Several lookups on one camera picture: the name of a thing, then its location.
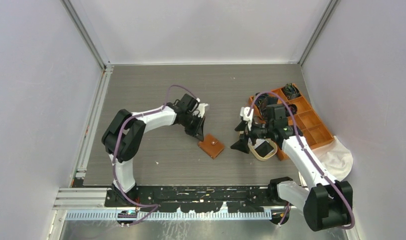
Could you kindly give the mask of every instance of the dark gray table surface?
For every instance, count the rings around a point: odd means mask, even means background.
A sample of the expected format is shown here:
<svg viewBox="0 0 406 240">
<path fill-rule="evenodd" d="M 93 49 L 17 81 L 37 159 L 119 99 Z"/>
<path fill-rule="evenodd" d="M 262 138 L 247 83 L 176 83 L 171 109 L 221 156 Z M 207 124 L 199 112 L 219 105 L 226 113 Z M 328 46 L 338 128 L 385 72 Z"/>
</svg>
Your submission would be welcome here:
<svg viewBox="0 0 406 240">
<path fill-rule="evenodd" d="M 274 156 L 258 161 L 252 154 L 229 148 L 238 139 L 234 128 L 248 97 L 286 83 L 296 83 L 308 97 L 297 64 L 115 66 L 84 184 L 109 185 L 113 180 L 101 137 L 115 114 L 120 109 L 141 112 L 161 106 L 171 84 L 186 86 L 203 103 L 210 104 L 204 134 L 214 135 L 226 147 L 213 160 L 197 146 L 198 140 L 186 135 L 180 125 L 150 131 L 144 135 L 134 158 L 137 184 L 267 185 L 270 179 L 284 176 L 298 181 L 298 171 L 290 160 L 279 161 Z M 173 89 L 169 101 L 180 99 L 184 93 L 182 89 Z"/>
</svg>

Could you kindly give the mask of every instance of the white wall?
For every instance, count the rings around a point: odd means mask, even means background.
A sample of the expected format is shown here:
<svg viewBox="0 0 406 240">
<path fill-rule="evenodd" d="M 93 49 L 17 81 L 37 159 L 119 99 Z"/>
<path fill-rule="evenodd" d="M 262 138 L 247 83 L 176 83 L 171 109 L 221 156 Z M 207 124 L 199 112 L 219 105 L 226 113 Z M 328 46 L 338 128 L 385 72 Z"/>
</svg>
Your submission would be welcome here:
<svg viewBox="0 0 406 240">
<path fill-rule="evenodd" d="M 406 239 L 406 0 L 341 1 L 304 75 L 316 111 L 354 154 L 362 239 Z"/>
<path fill-rule="evenodd" d="M 112 64 L 296 63 L 329 0 L 75 0 Z"/>
<path fill-rule="evenodd" d="M 0 1 L 0 239 L 48 233 L 100 72 L 60 1 Z"/>
</svg>

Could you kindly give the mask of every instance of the black plastic piece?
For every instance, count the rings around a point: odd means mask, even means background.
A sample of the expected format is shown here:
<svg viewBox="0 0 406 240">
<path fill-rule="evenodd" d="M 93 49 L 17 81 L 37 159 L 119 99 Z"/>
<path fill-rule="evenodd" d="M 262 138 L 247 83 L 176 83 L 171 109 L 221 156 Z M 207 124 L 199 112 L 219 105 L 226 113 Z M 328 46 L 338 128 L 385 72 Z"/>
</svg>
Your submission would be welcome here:
<svg viewBox="0 0 406 240">
<path fill-rule="evenodd" d="M 347 181 L 336 181 L 335 185 L 353 208 L 353 188 Z M 350 224 L 351 217 L 344 202 L 331 185 L 319 184 L 310 189 L 303 208 L 307 225 L 313 231 L 330 229 Z"/>
<path fill-rule="evenodd" d="M 175 111 L 176 119 L 173 124 L 180 124 L 185 127 L 185 133 L 197 138 L 200 141 L 204 141 L 204 121 L 205 116 L 199 117 L 194 115 L 193 112 L 198 108 L 199 102 L 188 94 L 184 94 L 181 100 L 177 100 L 175 103 L 169 102 L 168 107 Z"/>
<path fill-rule="evenodd" d="M 242 120 L 242 118 L 241 118 L 240 124 L 238 124 L 238 126 L 236 126 L 234 130 L 236 132 L 241 132 L 241 131 L 245 131 L 246 127 L 247 127 L 247 122 Z"/>
<path fill-rule="evenodd" d="M 138 189 L 135 185 L 131 190 L 125 193 L 129 199 L 136 202 L 138 199 Z M 126 207 L 131 205 L 131 203 L 122 195 L 120 190 L 112 183 L 111 189 L 107 191 L 106 200 L 104 202 L 105 207 Z"/>
<path fill-rule="evenodd" d="M 293 113 L 293 115 L 297 114 L 298 108 L 297 105 L 295 104 L 288 104 L 288 107 L 290 108 L 291 112 Z M 285 115 L 287 117 L 290 116 L 290 113 L 288 111 L 285 111 Z"/>
<path fill-rule="evenodd" d="M 273 104 L 277 104 L 278 103 L 278 98 L 275 96 L 270 96 L 269 94 L 265 93 L 260 95 L 256 102 L 255 102 L 255 106 L 259 109 L 260 111 L 260 115 L 261 117 L 264 119 L 265 116 L 263 114 L 264 109 L 266 108 L 266 106 L 268 105 L 273 105 Z"/>
<path fill-rule="evenodd" d="M 218 212 L 224 202 L 229 213 L 263 212 L 262 207 L 277 206 L 267 198 L 266 186 L 138 186 L 136 192 L 138 196 L 131 196 L 133 200 L 145 205 L 159 204 L 157 210 L 161 213 L 175 213 L 179 207 L 184 213 L 191 210 L 197 213 Z M 119 197 L 115 188 L 107 191 L 107 197 L 105 207 L 134 206 Z M 148 212 L 151 209 L 152 207 L 145 207 L 141 211 Z"/>
<path fill-rule="evenodd" d="M 283 104 L 273 104 L 266 106 L 263 111 L 263 116 L 269 124 L 274 128 L 284 128 L 288 126 L 287 115 L 285 114 L 286 109 Z"/>
<path fill-rule="evenodd" d="M 260 144 L 256 149 L 254 149 L 257 154 L 261 157 L 265 157 L 267 154 L 269 154 L 274 148 L 267 142 L 264 141 L 262 144 Z"/>
<path fill-rule="evenodd" d="M 240 134 L 240 138 L 234 144 L 231 145 L 231 149 L 241 151 L 245 154 L 250 153 L 250 147 L 248 147 L 248 136 Z"/>
<path fill-rule="evenodd" d="M 122 124 L 131 116 L 132 114 L 130 112 L 122 109 L 116 114 L 110 123 L 101 139 L 101 142 L 106 147 L 107 153 L 112 154 L 114 152 L 120 128 L 122 127 Z M 130 160 L 136 155 L 141 144 L 142 136 L 144 135 L 145 126 L 146 124 L 143 121 L 137 119 L 132 119 L 128 122 L 128 124 L 126 124 L 124 130 L 129 131 L 127 134 L 122 133 L 116 156 L 120 163 Z"/>
<path fill-rule="evenodd" d="M 279 204 L 279 205 L 285 204 L 286 201 L 279 198 L 278 184 L 285 182 L 285 181 L 292 181 L 292 180 L 293 179 L 288 176 L 271 179 L 269 182 L 269 185 L 268 185 L 267 192 L 266 192 L 266 195 L 269 198 L 269 200 L 271 200 L 272 202 Z"/>
</svg>

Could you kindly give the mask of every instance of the white cloth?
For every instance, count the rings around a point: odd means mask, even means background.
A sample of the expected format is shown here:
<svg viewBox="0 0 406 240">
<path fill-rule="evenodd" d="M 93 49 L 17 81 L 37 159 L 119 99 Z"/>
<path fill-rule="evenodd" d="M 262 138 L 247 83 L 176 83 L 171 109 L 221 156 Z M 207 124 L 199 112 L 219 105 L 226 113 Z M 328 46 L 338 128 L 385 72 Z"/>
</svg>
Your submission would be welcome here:
<svg viewBox="0 0 406 240">
<path fill-rule="evenodd" d="M 326 169 L 334 175 L 339 181 L 342 181 L 350 173 L 353 167 L 353 155 L 337 138 L 328 145 L 312 150 L 319 161 Z M 306 185 L 300 174 L 301 184 Z"/>
</svg>

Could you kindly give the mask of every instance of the black bracket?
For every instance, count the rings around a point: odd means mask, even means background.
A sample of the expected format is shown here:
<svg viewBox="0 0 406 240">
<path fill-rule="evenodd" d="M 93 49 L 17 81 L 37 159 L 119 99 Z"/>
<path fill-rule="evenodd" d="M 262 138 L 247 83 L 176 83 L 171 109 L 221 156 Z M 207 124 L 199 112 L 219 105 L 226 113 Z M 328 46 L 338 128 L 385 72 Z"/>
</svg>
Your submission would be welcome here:
<svg viewBox="0 0 406 240">
<path fill-rule="evenodd" d="M 285 201 L 279 198 L 278 195 L 278 184 L 285 182 L 285 181 L 292 181 L 293 179 L 285 176 L 285 177 L 280 177 L 280 178 L 275 178 L 270 180 L 269 185 L 268 185 L 268 191 L 267 191 L 267 196 L 269 200 L 272 202 L 278 204 L 278 205 L 283 205 L 285 204 Z"/>
<path fill-rule="evenodd" d="M 110 123 L 101 139 L 101 142 L 106 147 L 107 153 L 112 154 L 114 152 L 120 128 L 122 127 L 122 124 L 131 116 L 132 114 L 130 112 L 122 109 L 116 114 Z M 132 119 L 126 124 L 124 130 L 129 131 L 126 134 L 122 133 L 116 156 L 119 163 L 128 161 L 136 155 L 139 145 L 141 144 L 142 136 L 144 135 L 145 126 L 146 124 L 143 121 L 137 120 L 136 118 Z"/>
<path fill-rule="evenodd" d="M 347 181 L 336 181 L 335 186 L 353 207 L 353 188 L 351 185 Z M 331 185 L 319 184 L 310 189 L 303 213 L 307 225 L 315 232 L 347 225 L 351 221 L 350 213 L 344 202 Z"/>
</svg>

